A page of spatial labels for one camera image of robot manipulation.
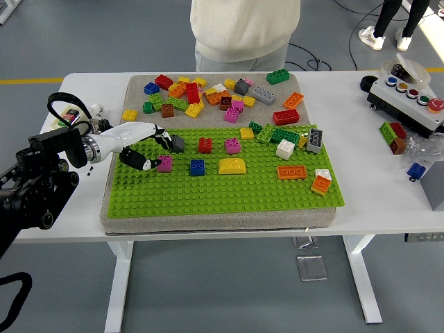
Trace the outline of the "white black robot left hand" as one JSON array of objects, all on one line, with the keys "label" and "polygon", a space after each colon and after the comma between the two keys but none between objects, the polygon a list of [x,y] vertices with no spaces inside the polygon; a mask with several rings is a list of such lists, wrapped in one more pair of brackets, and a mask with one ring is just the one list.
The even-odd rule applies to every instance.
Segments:
[{"label": "white black robot left hand", "polygon": [[106,130],[100,135],[91,134],[84,140],[85,149],[89,148],[87,159],[99,163],[111,153],[119,153],[119,159],[125,165],[139,171],[154,169],[161,160],[150,160],[130,148],[131,145],[153,138],[165,150],[173,148],[169,133],[154,123],[128,122]]}]

